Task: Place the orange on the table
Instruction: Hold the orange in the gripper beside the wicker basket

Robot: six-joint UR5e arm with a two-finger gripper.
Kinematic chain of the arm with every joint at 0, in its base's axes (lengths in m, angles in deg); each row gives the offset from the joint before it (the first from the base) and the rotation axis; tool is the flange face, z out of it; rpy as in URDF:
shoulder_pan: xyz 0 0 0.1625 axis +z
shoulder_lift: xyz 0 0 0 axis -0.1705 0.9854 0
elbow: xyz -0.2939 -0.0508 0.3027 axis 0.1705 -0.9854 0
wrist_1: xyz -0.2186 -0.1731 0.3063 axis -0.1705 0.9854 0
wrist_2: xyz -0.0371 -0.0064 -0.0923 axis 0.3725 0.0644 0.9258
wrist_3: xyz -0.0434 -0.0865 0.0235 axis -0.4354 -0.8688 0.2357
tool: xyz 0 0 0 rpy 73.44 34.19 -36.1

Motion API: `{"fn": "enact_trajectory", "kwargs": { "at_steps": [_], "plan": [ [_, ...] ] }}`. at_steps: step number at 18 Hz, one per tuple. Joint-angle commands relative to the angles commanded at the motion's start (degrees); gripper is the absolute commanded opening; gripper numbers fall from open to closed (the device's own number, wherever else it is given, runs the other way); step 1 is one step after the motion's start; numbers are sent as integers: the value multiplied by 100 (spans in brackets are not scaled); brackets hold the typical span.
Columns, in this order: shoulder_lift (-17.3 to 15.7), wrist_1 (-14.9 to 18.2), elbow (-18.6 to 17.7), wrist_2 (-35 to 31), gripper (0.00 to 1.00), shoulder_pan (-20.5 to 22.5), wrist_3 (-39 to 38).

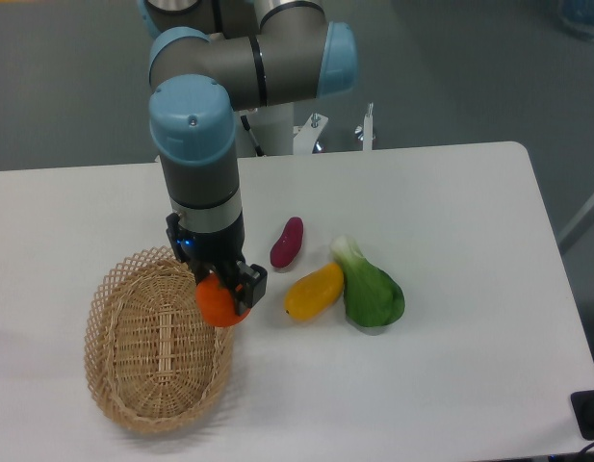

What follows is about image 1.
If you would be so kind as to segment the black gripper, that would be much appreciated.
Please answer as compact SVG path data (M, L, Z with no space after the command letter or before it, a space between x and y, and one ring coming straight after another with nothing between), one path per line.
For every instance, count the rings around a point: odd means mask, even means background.
M265 268L244 262L244 223L234 221L217 232L195 233L183 228L180 219L177 213L166 217L166 233L175 259L188 267L196 283L200 282L200 266L221 273L233 299L235 314L244 315L265 295L268 280Z

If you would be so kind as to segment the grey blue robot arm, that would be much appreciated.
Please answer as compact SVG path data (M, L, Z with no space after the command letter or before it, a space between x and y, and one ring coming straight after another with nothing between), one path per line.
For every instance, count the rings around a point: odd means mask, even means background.
M168 240L197 281L215 275L237 315L265 294L243 254L238 111L351 90L354 34L319 1L141 1L149 54L149 128L172 211Z

